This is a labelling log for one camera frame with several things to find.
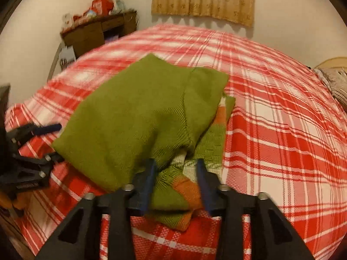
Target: desk drawer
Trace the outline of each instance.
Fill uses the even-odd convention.
[[[105,44],[104,36],[102,34],[96,34],[88,39],[73,44],[76,57],[89,52],[101,45]]]
[[[95,22],[80,28],[76,28],[67,33],[63,38],[66,46],[73,46],[77,42],[82,42],[89,38],[94,38],[96,35],[102,35],[101,23]]]
[[[124,14],[124,27],[121,36],[128,35],[136,31],[136,12]]]
[[[114,19],[107,20],[101,23],[102,31],[105,32],[107,30],[110,30],[112,28],[115,28],[117,26],[124,24],[124,17],[123,16],[117,16]]]

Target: green sweater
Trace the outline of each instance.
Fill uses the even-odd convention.
[[[227,74],[213,69],[176,67],[147,55],[82,101],[53,148],[108,191],[130,183],[134,174],[143,170],[141,161],[154,158],[160,173],[152,209],[188,210],[186,199],[171,187],[175,177],[179,181],[183,176],[185,156],[179,167],[176,160],[171,161],[182,152],[192,157],[202,134],[210,134],[206,130],[227,81]],[[227,108],[233,106],[233,100]],[[220,166],[225,124],[217,133],[215,160]],[[159,213],[155,218],[172,228],[185,229],[186,225],[178,225],[182,216]]]

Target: red bag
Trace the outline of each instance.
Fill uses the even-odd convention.
[[[113,7],[113,0],[94,0],[90,9],[97,15],[108,15]]]

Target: clutter on desk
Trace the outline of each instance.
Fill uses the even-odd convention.
[[[100,16],[116,15],[125,12],[126,7],[123,0],[93,0],[89,9],[82,15],[64,14],[62,17],[61,32],[65,33],[76,26],[84,24],[93,18]]]
[[[116,40],[116,36],[123,37],[137,30],[137,12],[127,10],[125,12],[96,16],[89,18],[84,16],[76,20],[74,28],[61,32],[60,36],[65,46],[73,46],[76,58],[105,44],[109,39]],[[79,25],[82,19],[87,22]]]

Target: bed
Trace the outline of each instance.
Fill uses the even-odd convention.
[[[32,98],[10,107],[6,128],[27,122],[65,126],[86,96],[148,53],[230,75],[225,92],[236,98],[236,106],[227,127],[223,182],[242,193],[269,193],[314,257],[328,259],[347,231],[347,116],[312,70],[276,50],[195,27],[166,24],[137,31],[85,54]],[[57,135],[33,139],[21,154],[43,156]],[[18,220],[34,254],[87,192],[103,193],[70,164],[55,166],[50,187],[32,194]],[[131,225],[137,260],[215,258],[220,220],[205,211],[197,211],[183,233],[140,217],[132,217]],[[249,232],[248,216],[244,230]],[[106,257],[105,217],[100,258]]]

